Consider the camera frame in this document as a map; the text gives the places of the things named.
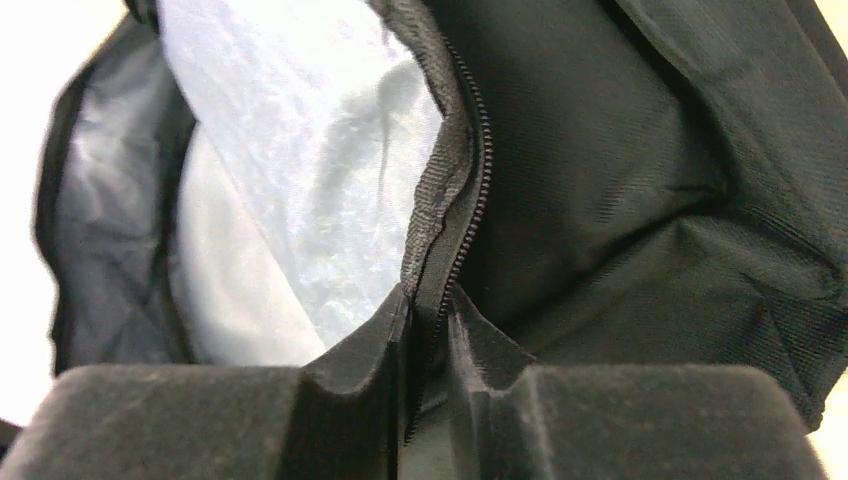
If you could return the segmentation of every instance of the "black fabric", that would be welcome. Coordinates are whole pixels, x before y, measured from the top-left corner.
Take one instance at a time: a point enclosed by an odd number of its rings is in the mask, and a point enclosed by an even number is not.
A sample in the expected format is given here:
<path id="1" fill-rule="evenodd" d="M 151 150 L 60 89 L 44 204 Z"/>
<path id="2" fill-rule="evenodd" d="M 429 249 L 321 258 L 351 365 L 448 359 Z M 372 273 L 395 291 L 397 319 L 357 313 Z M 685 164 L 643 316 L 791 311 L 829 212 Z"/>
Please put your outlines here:
<path id="1" fill-rule="evenodd" d="M 482 313 L 548 362 L 760 367 L 817 428 L 848 363 L 844 56 L 782 0 L 427 3 L 492 122 Z"/>
<path id="2" fill-rule="evenodd" d="M 156 35 L 129 17 L 59 97 L 35 221 L 59 285 L 57 374 L 93 363 L 194 362 L 168 278 L 193 127 Z"/>

